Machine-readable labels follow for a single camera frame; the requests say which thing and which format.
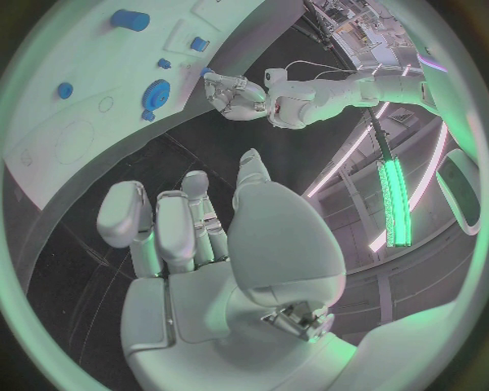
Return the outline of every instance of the robotic arm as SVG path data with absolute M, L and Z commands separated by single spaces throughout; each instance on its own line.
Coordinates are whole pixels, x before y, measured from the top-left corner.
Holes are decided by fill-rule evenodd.
M 433 114 L 437 109 L 423 77 L 380 76 L 358 72 L 342 81 L 287 80 L 287 70 L 265 71 L 265 87 L 245 77 L 203 72 L 205 94 L 227 119 L 249 121 L 266 116 L 273 126 L 303 129 L 338 115 L 346 106 L 373 107 L 379 102 L 418 104 Z

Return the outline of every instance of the white panel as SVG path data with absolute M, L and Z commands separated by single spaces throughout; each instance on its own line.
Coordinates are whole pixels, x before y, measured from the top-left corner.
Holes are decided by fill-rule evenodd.
M 201 69 L 262 1 L 58 3 L 20 49 L 3 86 L 10 91 L 4 104 L 13 107 L 3 155 L 27 196 L 43 209 L 83 165 L 149 125 L 141 100 L 155 80 L 171 85 L 156 120 L 182 111 Z M 149 14 L 149 25 L 141 32 L 114 28 L 110 18 L 120 9 Z M 226 22 L 216 22 L 214 12 Z M 203 53 L 190 49 L 197 36 L 210 41 Z M 161 58 L 171 69 L 157 66 Z M 73 85 L 68 99 L 57 95 L 62 82 Z

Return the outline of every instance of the white robotic arm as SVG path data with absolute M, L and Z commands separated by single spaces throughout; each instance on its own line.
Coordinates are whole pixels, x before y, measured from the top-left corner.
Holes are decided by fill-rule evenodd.
M 244 77 L 203 74 L 207 99 L 227 119 L 249 121 L 266 116 L 274 126 L 303 129 L 338 115 L 346 106 L 373 107 L 379 102 L 418 104 L 438 114 L 423 77 L 356 73 L 342 81 L 288 81 L 281 68 L 265 71 L 268 94 Z

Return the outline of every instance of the robotic hand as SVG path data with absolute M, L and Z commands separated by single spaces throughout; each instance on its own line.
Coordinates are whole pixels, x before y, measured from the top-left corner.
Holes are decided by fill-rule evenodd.
M 273 126 L 303 129 L 338 115 L 346 106 L 373 107 L 380 101 L 418 104 L 437 114 L 423 77 L 380 76 L 355 73 L 342 81 L 314 79 L 288 81 L 287 70 L 265 71 L 265 87 L 245 77 L 203 72 L 205 94 L 227 119 L 249 121 L 266 116 Z

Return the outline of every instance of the black floor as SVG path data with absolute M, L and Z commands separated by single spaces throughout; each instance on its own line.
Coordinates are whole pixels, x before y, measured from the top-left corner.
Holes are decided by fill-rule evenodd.
M 266 68 L 284 67 L 295 59 L 337 66 L 329 53 L 288 31 L 246 76 L 262 84 Z M 307 80 L 323 70 L 295 64 L 289 75 L 290 79 Z M 109 248 L 95 229 L 109 187 L 123 180 L 138 180 L 154 205 L 157 194 L 178 188 L 186 172 L 203 169 L 209 175 L 209 196 L 227 229 L 238 163 L 244 152 L 257 148 L 272 179 L 302 193 L 360 116 L 360 110 L 347 108 L 331 120 L 294 131 L 273 128 L 265 119 L 233 122 L 209 112 L 153 139 L 97 181 L 55 228 L 29 286 L 28 299 L 38 317 L 56 342 L 94 378 L 110 389 L 140 389 L 126 365 L 120 342 L 121 309 L 135 278 L 129 249 Z

